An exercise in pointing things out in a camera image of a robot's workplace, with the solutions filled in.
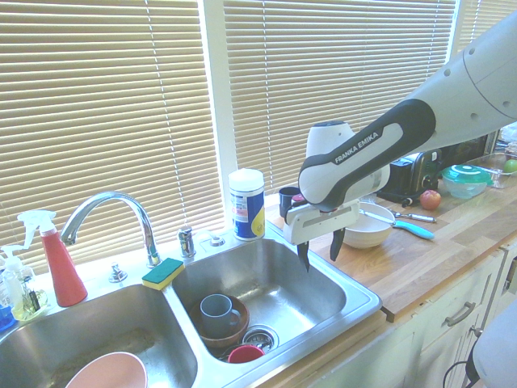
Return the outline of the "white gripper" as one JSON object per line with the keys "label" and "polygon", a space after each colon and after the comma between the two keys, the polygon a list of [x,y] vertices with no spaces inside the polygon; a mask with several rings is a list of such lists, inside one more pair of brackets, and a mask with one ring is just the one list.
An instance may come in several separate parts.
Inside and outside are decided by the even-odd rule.
{"label": "white gripper", "polygon": [[330,244],[330,260],[338,258],[344,240],[344,229],[354,225],[359,218],[359,201],[353,200],[344,203],[336,210],[325,213],[313,205],[301,205],[288,210],[284,223],[284,239],[297,245],[297,255],[300,262],[308,272],[309,263],[309,241],[333,232]]}

